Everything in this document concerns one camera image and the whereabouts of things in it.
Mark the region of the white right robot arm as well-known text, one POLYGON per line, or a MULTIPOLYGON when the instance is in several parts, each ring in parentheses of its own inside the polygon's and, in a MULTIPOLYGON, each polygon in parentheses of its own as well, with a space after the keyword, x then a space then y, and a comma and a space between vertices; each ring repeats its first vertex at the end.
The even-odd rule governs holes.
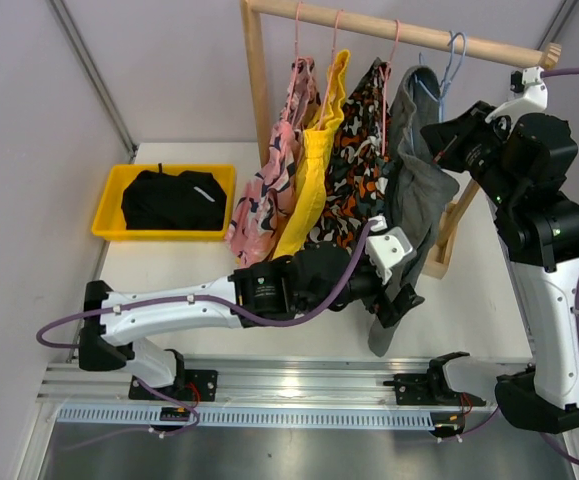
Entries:
POLYGON ((493 110, 477 102, 421 135, 439 167, 469 173, 492 201, 534 340, 533 367, 498 375, 496 402, 514 427, 560 434, 579 427, 579 204, 561 190, 578 145, 556 116, 493 110))

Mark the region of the black shorts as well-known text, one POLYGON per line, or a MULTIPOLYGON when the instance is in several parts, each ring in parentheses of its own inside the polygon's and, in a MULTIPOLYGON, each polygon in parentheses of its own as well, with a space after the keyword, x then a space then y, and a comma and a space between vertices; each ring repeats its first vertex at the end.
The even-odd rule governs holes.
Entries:
POLYGON ((123 192, 129 230, 220 231, 227 195, 209 172, 141 171, 123 192))

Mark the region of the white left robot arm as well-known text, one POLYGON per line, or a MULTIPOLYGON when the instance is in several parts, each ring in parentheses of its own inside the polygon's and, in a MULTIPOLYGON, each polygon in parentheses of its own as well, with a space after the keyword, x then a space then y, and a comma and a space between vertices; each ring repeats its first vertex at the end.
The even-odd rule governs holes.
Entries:
POLYGON ((92 281, 85 290, 78 366, 89 372, 129 372, 161 398, 173 400, 186 387, 183 356, 156 346, 151 336, 205 328, 287 328, 355 301, 380 325, 392 327, 424 299, 410 285, 395 297, 388 296, 387 287, 367 255, 351 255, 333 243, 171 291, 127 294, 92 281))

